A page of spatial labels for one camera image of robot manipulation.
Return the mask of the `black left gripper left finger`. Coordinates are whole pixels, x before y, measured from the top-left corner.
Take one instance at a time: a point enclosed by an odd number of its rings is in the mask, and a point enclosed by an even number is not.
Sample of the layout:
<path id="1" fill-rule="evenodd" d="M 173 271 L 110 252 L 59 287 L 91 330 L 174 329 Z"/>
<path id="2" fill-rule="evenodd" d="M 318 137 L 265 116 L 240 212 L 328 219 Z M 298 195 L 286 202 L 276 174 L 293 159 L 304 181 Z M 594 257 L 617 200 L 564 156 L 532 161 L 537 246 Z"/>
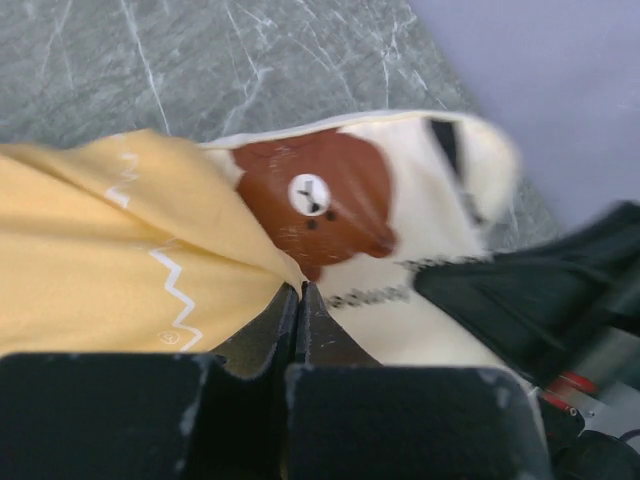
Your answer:
<path id="1" fill-rule="evenodd" d="M 1 360 L 5 479 L 276 479 L 299 298 L 201 354 Z"/>

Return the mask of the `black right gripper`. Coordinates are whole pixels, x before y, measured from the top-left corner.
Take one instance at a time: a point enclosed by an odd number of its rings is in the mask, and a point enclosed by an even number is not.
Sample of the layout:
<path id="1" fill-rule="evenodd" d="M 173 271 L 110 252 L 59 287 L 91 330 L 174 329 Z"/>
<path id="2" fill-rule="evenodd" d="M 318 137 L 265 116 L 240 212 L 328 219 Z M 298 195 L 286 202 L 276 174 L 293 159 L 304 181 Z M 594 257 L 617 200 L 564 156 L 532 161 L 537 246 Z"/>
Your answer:
<path id="1" fill-rule="evenodd" d="M 639 357 L 636 202 L 543 245 L 423 265 L 413 287 L 532 385 L 558 478 L 638 477 L 638 430 L 590 430 L 575 400 Z"/>

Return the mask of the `cream pillow with bear print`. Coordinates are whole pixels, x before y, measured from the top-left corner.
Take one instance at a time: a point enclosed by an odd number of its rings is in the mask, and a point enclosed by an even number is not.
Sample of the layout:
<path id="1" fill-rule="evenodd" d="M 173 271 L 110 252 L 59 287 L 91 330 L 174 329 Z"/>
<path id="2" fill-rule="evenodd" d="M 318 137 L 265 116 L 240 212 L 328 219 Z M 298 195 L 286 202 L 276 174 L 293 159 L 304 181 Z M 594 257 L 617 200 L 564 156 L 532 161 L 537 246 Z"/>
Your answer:
<path id="1" fill-rule="evenodd" d="M 429 263 L 488 256 L 520 177 L 503 131 L 469 114 L 374 111 L 203 149 L 374 361 L 505 368 L 413 287 Z"/>

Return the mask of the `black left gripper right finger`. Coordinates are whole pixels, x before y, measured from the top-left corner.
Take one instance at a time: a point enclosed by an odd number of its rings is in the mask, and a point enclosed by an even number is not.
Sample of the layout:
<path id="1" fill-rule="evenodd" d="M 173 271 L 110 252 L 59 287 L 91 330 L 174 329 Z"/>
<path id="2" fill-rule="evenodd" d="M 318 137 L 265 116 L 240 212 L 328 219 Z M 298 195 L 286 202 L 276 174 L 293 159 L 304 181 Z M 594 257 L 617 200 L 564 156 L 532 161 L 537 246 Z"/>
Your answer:
<path id="1" fill-rule="evenodd" d="M 285 392 L 291 479 L 553 475 L 535 402 L 511 373 L 381 365 L 334 321 L 311 284 Z"/>

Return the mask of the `blue and yellow pillowcase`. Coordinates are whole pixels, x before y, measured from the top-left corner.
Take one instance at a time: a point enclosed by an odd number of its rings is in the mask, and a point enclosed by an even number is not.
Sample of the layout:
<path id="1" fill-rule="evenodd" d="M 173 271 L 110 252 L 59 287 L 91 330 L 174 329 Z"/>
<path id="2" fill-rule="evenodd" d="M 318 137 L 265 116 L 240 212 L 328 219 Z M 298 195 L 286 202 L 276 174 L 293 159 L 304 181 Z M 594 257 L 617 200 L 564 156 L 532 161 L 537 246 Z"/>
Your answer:
<path id="1" fill-rule="evenodd" d="M 302 283 L 187 140 L 1 148 L 3 353 L 206 352 Z"/>

